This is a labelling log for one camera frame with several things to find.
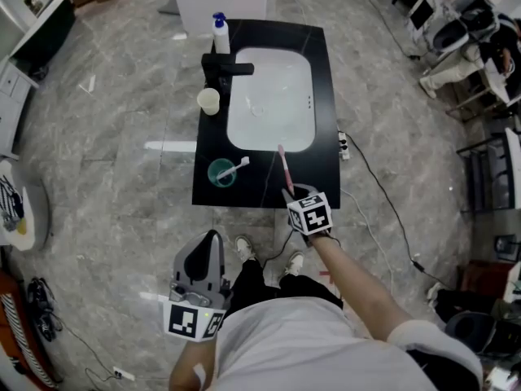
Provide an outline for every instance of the electric socket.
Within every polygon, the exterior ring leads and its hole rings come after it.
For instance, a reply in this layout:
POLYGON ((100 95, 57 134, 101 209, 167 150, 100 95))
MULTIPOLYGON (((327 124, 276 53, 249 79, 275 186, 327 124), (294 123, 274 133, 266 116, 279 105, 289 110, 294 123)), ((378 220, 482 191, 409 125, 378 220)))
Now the electric socket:
POLYGON ((133 376, 132 374, 129 374, 127 371, 123 371, 122 369, 120 369, 118 367, 114 367, 113 369, 114 369, 114 376, 116 378, 123 377, 123 378, 126 378, 127 380, 131 380, 131 381, 136 380, 136 377, 133 376))
POLYGON ((348 148, 348 136, 344 132, 339 131, 339 156, 342 158, 342 160, 348 160, 351 158, 351 155, 349 154, 349 148, 348 148))

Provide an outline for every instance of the black pants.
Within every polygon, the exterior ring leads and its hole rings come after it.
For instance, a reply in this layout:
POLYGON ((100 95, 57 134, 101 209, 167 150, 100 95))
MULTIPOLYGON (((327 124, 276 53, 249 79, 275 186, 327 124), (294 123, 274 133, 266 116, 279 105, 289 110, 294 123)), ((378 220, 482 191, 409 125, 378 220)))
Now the black pants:
POLYGON ((462 311, 490 314, 496 298, 482 296, 470 291, 439 290, 437 301, 438 304, 434 310, 447 323, 453 316, 462 311))
POLYGON ((304 275, 285 275, 280 280, 280 288, 268 287, 264 284, 262 266, 257 260, 243 263, 243 270, 231 288, 234 295, 226 317, 261 301, 287 297, 318 297, 343 308, 343 302, 335 297, 327 287, 304 275))

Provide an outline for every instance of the marble floor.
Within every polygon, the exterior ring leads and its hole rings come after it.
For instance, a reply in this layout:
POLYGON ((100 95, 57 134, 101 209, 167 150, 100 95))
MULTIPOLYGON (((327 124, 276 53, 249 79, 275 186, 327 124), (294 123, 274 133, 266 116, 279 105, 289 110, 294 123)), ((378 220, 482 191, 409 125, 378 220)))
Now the marble floor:
MULTIPOLYGON (((45 250, 13 253, 26 279, 42 276, 56 312, 109 367, 135 374, 135 383, 109 381, 100 389, 165 389, 183 343, 162 333, 161 310, 140 293, 168 294, 176 252, 210 228, 221 232, 226 275, 240 264, 234 237, 248 235, 260 258, 282 247, 283 211, 208 209, 191 205, 193 154, 146 149, 146 142, 194 141, 195 96, 204 76, 207 38, 173 39, 178 17, 156 9, 168 0, 113 0, 90 4, 50 63, 27 111, 18 146, 50 194, 53 236, 45 250), (92 94, 85 89, 95 75, 92 94)), ((407 9, 374 0, 406 51, 407 9)), ((321 26, 326 33, 341 129, 362 148, 399 211, 412 254, 447 282, 471 249, 472 225, 459 213, 464 173, 455 150, 467 141, 447 117, 447 99, 431 100, 417 85, 425 65, 406 59, 367 0, 269 0, 268 18, 321 26)), ((411 314, 436 320, 423 296, 432 281, 410 264, 400 227, 360 154, 341 164, 343 189, 356 196, 394 271, 394 295, 411 314)), ((334 234, 344 248, 389 285, 381 253, 347 196, 335 211, 334 234)), ((273 283, 291 252, 266 268, 273 283)), ((304 273, 324 267, 312 251, 304 273)), ((63 390, 92 388, 86 367, 103 371, 68 332, 46 346, 65 378, 63 390)))

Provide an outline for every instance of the pink toothbrush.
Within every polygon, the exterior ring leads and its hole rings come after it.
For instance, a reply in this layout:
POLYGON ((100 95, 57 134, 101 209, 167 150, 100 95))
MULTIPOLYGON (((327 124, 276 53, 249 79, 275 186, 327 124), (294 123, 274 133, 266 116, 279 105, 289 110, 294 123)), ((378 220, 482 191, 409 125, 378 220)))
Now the pink toothbrush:
POLYGON ((286 155, 282 145, 278 145, 278 154, 282 158, 282 166, 284 167, 284 175, 286 175, 287 189, 291 195, 295 197, 295 188, 293 187, 293 181, 291 180, 290 170, 287 168, 286 155))

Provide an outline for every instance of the white cup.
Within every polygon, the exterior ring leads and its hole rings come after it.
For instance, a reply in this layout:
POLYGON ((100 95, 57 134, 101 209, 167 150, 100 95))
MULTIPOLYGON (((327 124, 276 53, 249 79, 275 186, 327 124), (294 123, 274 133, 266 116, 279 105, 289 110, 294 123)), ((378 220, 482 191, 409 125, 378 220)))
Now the white cup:
POLYGON ((209 116, 213 116, 219 112, 219 100, 221 96, 217 90, 213 88, 205 88, 197 96, 197 104, 209 116))

